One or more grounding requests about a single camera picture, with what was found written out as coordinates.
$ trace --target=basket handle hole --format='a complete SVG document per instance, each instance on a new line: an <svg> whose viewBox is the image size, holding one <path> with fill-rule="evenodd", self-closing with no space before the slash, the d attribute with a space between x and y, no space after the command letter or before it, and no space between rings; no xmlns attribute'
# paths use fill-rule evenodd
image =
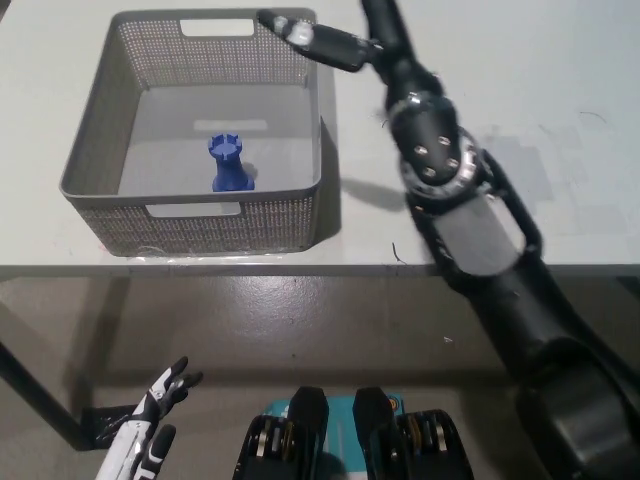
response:
<svg viewBox="0 0 640 480"><path fill-rule="evenodd" d="M248 120L205 120L199 119L193 122L196 132L266 132L269 130L267 121L261 118Z"/></svg>
<svg viewBox="0 0 640 480"><path fill-rule="evenodd" d="M180 20L185 37L250 37L255 33L251 19L190 19Z"/></svg>
<svg viewBox="0 0 640 480"><path fill-rule="evenodd" d="M226 217L242 213L238 202L175 203L146 207L149 215L155 218Z"/></svg>

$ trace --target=table leg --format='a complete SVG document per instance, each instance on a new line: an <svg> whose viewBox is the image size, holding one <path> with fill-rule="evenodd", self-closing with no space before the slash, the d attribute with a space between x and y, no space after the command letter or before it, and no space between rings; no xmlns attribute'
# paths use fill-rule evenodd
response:
<svg viewBox="0 0 640 480"><path fill-rule="evenodd" d="M81 421L56 401L16 357L0 343L0 377L75 450L109 448L134 405L85 408Z"/></svg>

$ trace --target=gray plastic basket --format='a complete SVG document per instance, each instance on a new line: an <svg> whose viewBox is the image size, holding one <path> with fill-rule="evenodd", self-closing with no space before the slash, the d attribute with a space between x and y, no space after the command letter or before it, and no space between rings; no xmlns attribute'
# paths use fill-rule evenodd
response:
<svg viewBox="0 0 640 480"><path fill-rule="evenodd" d="M283 14L313 22L306 9ZM318 77L255 10L114 17L61 191L113 255L290 252L313 242ZM185 21L253 20L247 36L187 36ZM212 193L206 143L235 131L252 192Z"/></svg>

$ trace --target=perforated basket wall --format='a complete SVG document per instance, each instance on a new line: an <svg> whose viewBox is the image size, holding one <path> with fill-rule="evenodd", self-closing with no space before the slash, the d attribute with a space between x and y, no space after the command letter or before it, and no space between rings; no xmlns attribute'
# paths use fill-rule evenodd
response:
<svg viewBox="0 0 640 480"><path fill-rule="evenodd" d="M313 12L283 10L313 22ZM137 104L146 89L215 84L311 86L315 66L259 24L252 37L186 37L180 20L254 18L254 10L144 11L111 25L91 97L61 190L105 247L117 256L283 252L309 248L317 186L305 191L236 195L241 214L157 218L145 205L186 203L173 197L118 196ZM201 196L191 202L211 202Z"/></svg>

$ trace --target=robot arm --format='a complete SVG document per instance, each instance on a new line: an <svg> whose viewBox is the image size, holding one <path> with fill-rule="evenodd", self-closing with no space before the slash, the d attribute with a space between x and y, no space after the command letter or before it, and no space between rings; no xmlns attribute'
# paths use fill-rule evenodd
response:
<svg viewBox="0 0 640 480"><path fill-rule="evenodd" d="M458 125L439 79L417 61L395 1L362 6L369 39L268 10L258 21L311 60L351 72L370 63L387 85L385 110L414 223L519 384L521 422L551 476L640 478L638 376L555 284L533 219L498 162ZM518 225L521 251L505 241L496 202Z"/></svg>
<svg viewBox="0 0 640 480"><path fill-rule="evenodd" d="M184 374L182 357L155 381L120 427L107 452L96 480L153 480L171 448L176 429L165 425L154 438L160 421L176 403L187 398L189 389L202 380L202 373Z"/></svg>

